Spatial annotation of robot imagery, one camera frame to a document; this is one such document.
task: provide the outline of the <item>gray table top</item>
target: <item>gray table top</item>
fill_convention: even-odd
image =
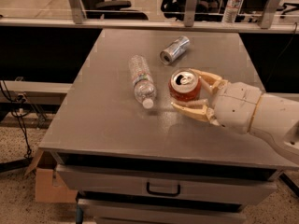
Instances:
[[[190,48],[172,65],[159,54],[180,35]],[[155,107],[135,100],[128,61],[145,56],[157,87]],[[103,30],[40,148],[54,152],[296,168],[263,140],[183,117],[167,83],[180,67],[198,68],[263,87],[238,34]]]

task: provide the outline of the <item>cabinet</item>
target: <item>cabinet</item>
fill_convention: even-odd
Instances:
[[[180,35],[190,48],[162,65],[160,51]],[[167,83],[180,67],[262,87],[240,43],[238,34],[102,32],[40,145],[86,214],[99,224],[243,223],[244,206],[298,169],[263,140],[182,117],[170,104]],[[127,62],[135,54],[157,86],[151,110],[133,95]]]

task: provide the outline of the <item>plastic water bottle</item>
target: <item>plastic water bottle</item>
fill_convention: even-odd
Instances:
[[[145,108],[152,108],[157,91],[153,84],[147,60],[143,56],[134,56],[129,61],[129,69],[136,100]]]
[[[234,23],[238,10],[240,9],[242,0],[228,0],[222,22]]]

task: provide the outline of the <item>bottle cap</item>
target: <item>bottle cap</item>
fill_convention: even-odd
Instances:
[[[150,98],[147,98],[147,99],[145,99],[145,100],[142,102],[142,105],[143,105],[145,108],[152,108],[152,107],[153,107],[153,101],[152,101]]]

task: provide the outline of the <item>silver can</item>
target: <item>silver can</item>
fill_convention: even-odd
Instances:
[[[189,45],[189,38],[185,35],[180,36],[177,40],[171,43],[168,48],[160,53],[161,62],[164,64],[171,64],[177,57],[186,51]]]

